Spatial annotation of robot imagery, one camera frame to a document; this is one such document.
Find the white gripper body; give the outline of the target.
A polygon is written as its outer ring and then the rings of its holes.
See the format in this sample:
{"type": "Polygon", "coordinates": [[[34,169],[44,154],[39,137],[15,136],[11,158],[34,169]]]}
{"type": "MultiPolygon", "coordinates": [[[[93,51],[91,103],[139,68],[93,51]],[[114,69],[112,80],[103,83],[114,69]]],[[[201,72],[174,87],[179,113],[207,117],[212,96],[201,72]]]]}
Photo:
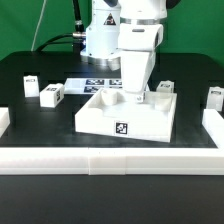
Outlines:
{"type": "Polygon", "coordinates": [[[118,48],[121,51],[123,89],[141,94],[155,66],[156,48],[163,40],[163,25],[120,25],[118,48]]]}

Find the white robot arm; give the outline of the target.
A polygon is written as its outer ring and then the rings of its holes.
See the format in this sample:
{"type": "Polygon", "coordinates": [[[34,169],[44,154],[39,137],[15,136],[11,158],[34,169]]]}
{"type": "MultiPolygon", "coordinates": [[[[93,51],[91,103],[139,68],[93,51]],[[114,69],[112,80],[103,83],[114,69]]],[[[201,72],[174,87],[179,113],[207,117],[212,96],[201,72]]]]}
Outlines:
{"type": "Polygon", "coordinates": [[[123,90],[142,102],[163,41],[163,21],[180,1],[92,0],[82,60],[120,70],[123,90]]]}

